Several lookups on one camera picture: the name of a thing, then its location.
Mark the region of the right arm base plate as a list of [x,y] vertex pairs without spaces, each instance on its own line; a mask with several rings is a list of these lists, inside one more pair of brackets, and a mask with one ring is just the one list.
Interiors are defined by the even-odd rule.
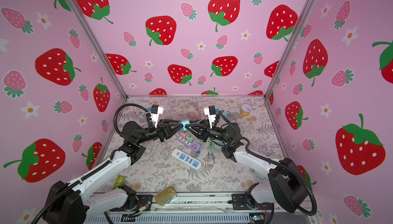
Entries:
[[228,203],[232,204],[234,210],[271,210],[274,208],[274,203],[258,203],[250,194],[246,193],[232,194]]

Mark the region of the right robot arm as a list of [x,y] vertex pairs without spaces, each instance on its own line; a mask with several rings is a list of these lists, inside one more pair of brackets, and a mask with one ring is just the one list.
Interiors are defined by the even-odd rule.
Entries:
[[213,122],[202,119],[184,125],[184,128],[202,141],[212,139],[224,144],[224,156],[264,175],[270,183],[276,202],[287,212],[296,210],[308,216],[317,214],[317,201],[311,186],[289,158],[273,160],[251,151],[251,142],[244,137],[237,123],[232,123],[222,114]]

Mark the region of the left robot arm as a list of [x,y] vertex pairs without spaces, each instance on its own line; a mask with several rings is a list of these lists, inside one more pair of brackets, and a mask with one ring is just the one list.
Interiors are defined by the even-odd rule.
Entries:
[[181,121],[160,119],[162,107],[158,105],[152,105],[151,108],[146,109],[133,104],[133,107],[143,110],[147,127],[142,127],[135,121],[129,121],[122,129],[119,129],[118,115],[128,106],[128,104],[120,106],[113,120],[116,133],[124,139],[123,144],[113,150],[105,161],[87,173],[68,183],[59,181],[54,184],[45,206],[33,219],[34,224],[40,219],[48,224],[82,224],[94,212],[105,212],[123,206],[134,194],[134,191],[127,186],[122,186],[120,192],[110,192],[110,200],[100,200],[98,204],[95,204],[90,197],[110,178],[132,166],[142,157],[146,149],[141,146],[141,143],[155,140],[163,142],[184,128]]

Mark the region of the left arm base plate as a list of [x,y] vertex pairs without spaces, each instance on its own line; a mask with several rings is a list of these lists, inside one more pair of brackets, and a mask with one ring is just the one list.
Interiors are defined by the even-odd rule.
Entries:
[[111,212],[131,212],[140,213],[147,212],[151,209],[151,204],[154,200],[154,196],[150,194],[138,194],[132,195],[126,200],[126,203],[118,208],[113,208]]

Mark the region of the pink charger plug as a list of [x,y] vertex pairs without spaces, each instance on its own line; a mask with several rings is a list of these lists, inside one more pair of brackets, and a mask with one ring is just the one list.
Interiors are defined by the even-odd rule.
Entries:
[[187,132],[186,131],[180,132],[180,136],[185,139],[187,137]]

